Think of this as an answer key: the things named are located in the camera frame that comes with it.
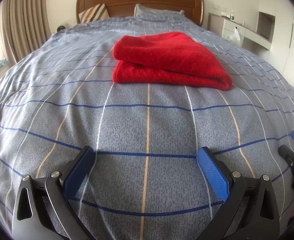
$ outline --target headboard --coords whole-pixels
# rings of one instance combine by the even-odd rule
[[[135,4],[141,3],[155,9],[184,10],[185,16],[199,26],[204,19],[204,0],[77,0],[77,23],[80,23],[78,14],[100,3],[105,3],[110,17],[133,16]]]

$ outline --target curtain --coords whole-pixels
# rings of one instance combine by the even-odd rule
[[[0,4],[0,54],[12,66],[50,37],[46,0],[3,0]]]

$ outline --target metal screw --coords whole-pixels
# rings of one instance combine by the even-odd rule
[[[25,176],[23,176],[23,181],[26,181],[26,180],[28,180],[29,179],[29,175],[25,175]]]
[[[52,173],[51,173],[51,176],[53,177],[53,178],[57,178],[58,176],[59,176],[59,171],[53,171]]]
[[[235,177],[235,178],[239,178],[241,176],[241,174],[238,172],[238,171],[233,171],[232,175]]]
[[[266,181],[268,181],[268,180],[269,180],[269,176],[268,176],[268,175],[266,175],[266,174],[264,174],[264,175],[263,175],[263,180],[266,180]]]

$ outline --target red cloth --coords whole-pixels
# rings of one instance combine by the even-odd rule
[[[229,90],[232,85],[215,56],[181,32],[141,37],[123,36],[116,42],[115,83],[171,83]]]

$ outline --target bed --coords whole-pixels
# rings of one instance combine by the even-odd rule
[[[90,145],[97,162],[70,204],[96,239],[195,239],[223,203],[197,166],[196,151],[207,146],[230,170],[271,177],[283,231],[294,191],[278,147],[294,151],[294,88],[267,62],[201,28],[203,0],[78,0],[76,15],[102,1],[112,18],[52,35],[0,80],[0,224],[11,232],[24,174],[48,176]],[[138,2],[186,17],[132,17]],[[232,89],[111,81],[117,40],[170,31],[207,47]]]

